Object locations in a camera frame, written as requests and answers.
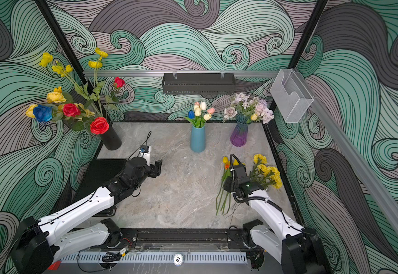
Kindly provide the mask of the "yellow carnation flower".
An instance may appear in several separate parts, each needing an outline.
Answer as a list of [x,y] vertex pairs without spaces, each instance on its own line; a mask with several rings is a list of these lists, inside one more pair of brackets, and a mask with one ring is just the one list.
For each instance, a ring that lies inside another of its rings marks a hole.
[[260,185],[263,186],[265,189],[269,189],[270,187],[273,187],[275,189],[280,189],[283,186],[283,182],[280,176],[273,176],[273,177],[267,177],[263,178],[261,180]]
[[274,180],[280,180],[280,172],[278,168],[269,166],[267,170],[268,170],[268,176],[270,178],[273,178]]
[[264,164],[259,164],[257,166],[257,171],[259,172],[259,174],[267,177],[268,174],[270,173],[270,168]]
[[267,164],[267,158],[262,154],[256,154],[253,158],[253,161],[255,165]]

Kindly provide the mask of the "teal ceramic vase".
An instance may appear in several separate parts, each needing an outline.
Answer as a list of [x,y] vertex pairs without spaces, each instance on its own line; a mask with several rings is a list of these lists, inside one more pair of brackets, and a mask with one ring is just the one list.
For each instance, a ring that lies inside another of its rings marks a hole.
[[191,150],[195,153],[201,153],[206,148],[206,130],[202,128],[192,127],[191,131]]

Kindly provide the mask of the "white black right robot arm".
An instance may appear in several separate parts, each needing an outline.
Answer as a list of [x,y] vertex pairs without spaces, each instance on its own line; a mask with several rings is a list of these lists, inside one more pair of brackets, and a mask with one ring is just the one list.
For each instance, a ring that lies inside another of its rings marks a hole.
[[238,204],[247,204],[262,220],[244,225],[246,245],[269,253],[285,274],[330,274],[332,269],[316,230],[297,223],[267,193],[267,187],[281,187],[280,172],[268,166],[261,154],[254,156],[251,172],[235,155],[223,158],[221,188]]

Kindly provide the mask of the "yellow tulip single stem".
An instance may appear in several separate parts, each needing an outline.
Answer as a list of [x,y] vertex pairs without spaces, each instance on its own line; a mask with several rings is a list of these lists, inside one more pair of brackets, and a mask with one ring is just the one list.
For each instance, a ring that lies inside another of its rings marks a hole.
[[[227,162],[230,162],[230,161],[229,161],[229,158],[228,158],[227,156],[224,156],[224,157],[223,157],[224,173],[225,173],[225,163],[227,163]],[[221,184],[220,184],[219,192],[221,191],[221,189],[223,189],[224,173],[223,173],[223,175],[222,175],[222,177],[221,177]]]

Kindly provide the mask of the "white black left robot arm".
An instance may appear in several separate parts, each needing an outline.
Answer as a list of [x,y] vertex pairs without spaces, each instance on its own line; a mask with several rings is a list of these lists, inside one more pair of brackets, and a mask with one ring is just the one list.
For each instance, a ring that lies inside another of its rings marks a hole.
[[96,245],[120,243],[120,228],[110,219],[86,229],[75,227],[97,213],[125,200],[146,178],[161,174],[162,160],[150,164],[137,156],[125,163],[113,178],[68,207],[19,224],[10,249],[10,258],[20,274],[41,274],[59,259]]

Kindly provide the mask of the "orange tulip stem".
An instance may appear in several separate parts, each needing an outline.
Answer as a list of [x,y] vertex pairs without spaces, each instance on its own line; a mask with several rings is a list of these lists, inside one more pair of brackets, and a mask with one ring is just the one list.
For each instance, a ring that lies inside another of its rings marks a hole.
[[227,163],[225,163],[225,173],[224,173],[223,184],[224,184],[224,180],[225,180],[227,177],[229,177],[230,175],[231,175],[231,172],[230,172],[230,163],[227,162]]

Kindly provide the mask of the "purple glass vase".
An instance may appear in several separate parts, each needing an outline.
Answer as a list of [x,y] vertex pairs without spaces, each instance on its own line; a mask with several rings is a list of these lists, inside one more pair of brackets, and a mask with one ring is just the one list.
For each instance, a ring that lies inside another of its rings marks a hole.
[[230,142],[233,146],[242,147],[248,139],[249,118],[246,115],[238,114],[236,121],[237,124],[230,136]]

